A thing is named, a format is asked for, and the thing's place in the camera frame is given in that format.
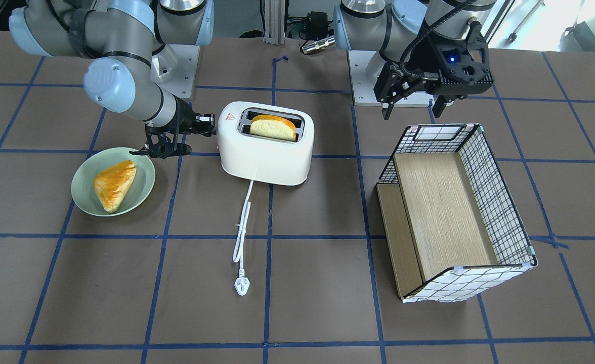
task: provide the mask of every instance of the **bread slice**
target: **bread slice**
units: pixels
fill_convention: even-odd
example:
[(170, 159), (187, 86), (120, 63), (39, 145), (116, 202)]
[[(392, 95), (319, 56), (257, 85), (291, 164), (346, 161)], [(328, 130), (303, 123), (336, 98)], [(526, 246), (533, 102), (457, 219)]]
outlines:
[(295, 124), (275, 115), (258, 115), (250, 123), (250, 133), (261, 137), (295, 141)]
[(133, 161), (122, 161), (97, 173), (93, 189), (106, 212), (112, 214), (119, 209), (136, 178), (136, 170)]

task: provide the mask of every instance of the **wooden board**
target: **wooden board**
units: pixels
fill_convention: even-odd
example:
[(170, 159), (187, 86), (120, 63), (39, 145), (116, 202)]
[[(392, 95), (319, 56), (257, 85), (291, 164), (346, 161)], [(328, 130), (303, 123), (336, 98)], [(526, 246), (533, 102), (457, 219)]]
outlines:
[(396, 154), (394, 161), (424, 281), (456, 265), (497, 264), (459, 154)]
[(397, 184), (378, 184), (376, 191), (381, 213), (383, 213), (394, 278), (397, 281), (397, 292), (399, 297), (405, 297), (423, 284), (423, 279), (421, 279), (406, 208), (401, 198), (401, 188)]

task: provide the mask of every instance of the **plate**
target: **plate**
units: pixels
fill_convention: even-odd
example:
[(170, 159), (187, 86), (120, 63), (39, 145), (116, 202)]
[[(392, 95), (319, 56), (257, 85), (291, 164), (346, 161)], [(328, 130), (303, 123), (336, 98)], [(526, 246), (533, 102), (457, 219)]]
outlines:
[[(93, 155), (87, 159), (75, 172), (73, 182), (70, 186), (70, 193), (73, 195), (75, 205), (87, 214), (94, 216), (118, 216), (126, 214), (135, 209), (145, 201), (151, 189), (154, 187), (156, 179), (156, 169), (154, 163), (146, 155), (132, 155), (131, 148), (111, 148)], [(121, 161), (131, 160), (136, 164), (136, 178), (131, 184), (131, 188), (124, 197), (120, 208), (110, 214), (102, 207), (102, 203), (96, 196), (93, 189), (93, 179), (97, 173), (106, 168), (116, 165)]]

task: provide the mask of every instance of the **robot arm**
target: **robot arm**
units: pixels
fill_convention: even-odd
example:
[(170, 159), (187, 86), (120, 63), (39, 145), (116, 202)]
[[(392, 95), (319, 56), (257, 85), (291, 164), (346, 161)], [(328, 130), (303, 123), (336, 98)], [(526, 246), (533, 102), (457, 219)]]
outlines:
[(496, 0), (343, 0), (335, 10), (336, 44), (378, 51), (385, 61), (374, 85), (388, 119), (413, 92), (437, 95), (433, 113), (494, 83), (489, 48), (480, 34)]
[[(13, 11), (10, 31), (28, 53), (95, 58), (84, 76), (84, 90), (106, 109), (146, 124), (147, 143), (138, 154), (190, 154), (189, 145), (178, 143), (178, 134), (212, 135), (214, 115), (195, 113), (150, 81), (152, 51), (166, 42), (208, 44), (212, 0), (160, 0), (153, 9), (143, 0), (111, 0), (106, 11), (91, 10), (92, 3), (30, 0), (28, 7)], [(173, 141), (166, 133), (173, 134)]]

